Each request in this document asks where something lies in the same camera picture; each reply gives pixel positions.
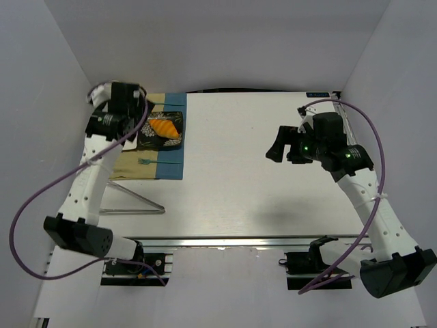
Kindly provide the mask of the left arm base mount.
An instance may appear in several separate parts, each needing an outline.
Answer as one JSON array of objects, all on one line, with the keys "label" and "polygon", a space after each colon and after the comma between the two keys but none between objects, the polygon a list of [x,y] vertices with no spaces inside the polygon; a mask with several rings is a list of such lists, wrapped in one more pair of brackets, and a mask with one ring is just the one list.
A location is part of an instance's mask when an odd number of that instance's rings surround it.
[{"label": "left arm base mount", "polygon": [[140,264],[106,261],[100,280],[101,286],[164,287],[172,271],[173,254],[145,251]]}]

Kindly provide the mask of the striped croissant bread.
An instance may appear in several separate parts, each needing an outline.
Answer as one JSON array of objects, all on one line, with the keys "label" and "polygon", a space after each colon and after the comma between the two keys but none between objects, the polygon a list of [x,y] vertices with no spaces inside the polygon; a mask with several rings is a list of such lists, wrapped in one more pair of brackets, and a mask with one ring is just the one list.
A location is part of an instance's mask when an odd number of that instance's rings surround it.
[{"label": "striped croissant bread", "polygon": [[153,119],[148,121],[152,130],[159,136],[167,139],[177,139],[179,132],[171,120]]}]

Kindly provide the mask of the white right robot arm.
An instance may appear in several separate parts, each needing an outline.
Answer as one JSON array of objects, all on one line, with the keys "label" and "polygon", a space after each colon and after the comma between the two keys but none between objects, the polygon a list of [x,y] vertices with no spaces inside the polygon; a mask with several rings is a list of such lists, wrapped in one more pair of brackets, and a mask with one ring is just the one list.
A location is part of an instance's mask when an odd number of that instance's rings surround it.
[{"label": "white right robot arm", "polygon": [[434,251],[421,249],[397,218],[367,151],[348,144],[340,115],[307,115],[299,127],[280,126],[266,158],[275,163],[320,162],[366,229],[372,251],[347,246],[334,237],[313,241],[309,258],[318,271],[329,274],[340,268],[359,278],[367,292],[380,299],[418,286],[436,266]]}]

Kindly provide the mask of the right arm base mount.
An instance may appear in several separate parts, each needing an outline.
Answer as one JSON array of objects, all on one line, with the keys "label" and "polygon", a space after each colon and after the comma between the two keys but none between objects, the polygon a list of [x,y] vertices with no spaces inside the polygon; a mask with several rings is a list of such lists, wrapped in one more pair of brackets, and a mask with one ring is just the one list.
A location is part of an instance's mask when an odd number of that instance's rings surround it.
[{"label": "right arm base mount", "polygon": [[[338,238],[323,236],[312,241],[308,251],[287,252],[284,258],[279,259],[279,266],[284,267],[287,273],[288,290],[300,290],[329,267],[329,264],[322,262],[320,246],[332,241],[338,241]],[[322,279],[322,282],[338,275],[339,278],[334,282],[320,286],[317,290],[351,290],[351,278],[345,271],[339,268],[327,274]]]}]

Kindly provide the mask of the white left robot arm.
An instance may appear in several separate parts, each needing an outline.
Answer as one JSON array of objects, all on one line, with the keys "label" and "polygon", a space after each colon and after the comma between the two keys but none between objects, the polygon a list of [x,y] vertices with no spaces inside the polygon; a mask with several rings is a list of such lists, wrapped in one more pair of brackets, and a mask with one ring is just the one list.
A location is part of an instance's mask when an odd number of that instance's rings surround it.
[{"label": "white left robot arm", "polygon": [[148,103],[140,85],[112,81],[88,96],[94,111],[85,129],[80,169],[66,200],[44,230],[57,246],[96,258],[136,260],[139,243],[98,225],[100,205],[115,162],[147,117]]}]

